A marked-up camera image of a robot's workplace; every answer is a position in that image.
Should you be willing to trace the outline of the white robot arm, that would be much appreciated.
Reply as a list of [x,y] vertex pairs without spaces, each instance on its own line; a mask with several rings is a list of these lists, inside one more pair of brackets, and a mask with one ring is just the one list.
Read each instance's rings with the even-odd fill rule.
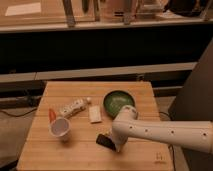
[[136,108],[125,105],[113,120],[111,138],[118,149],[132,137],[213,154],[213,123],[210,121],[145,121],[137,117]]

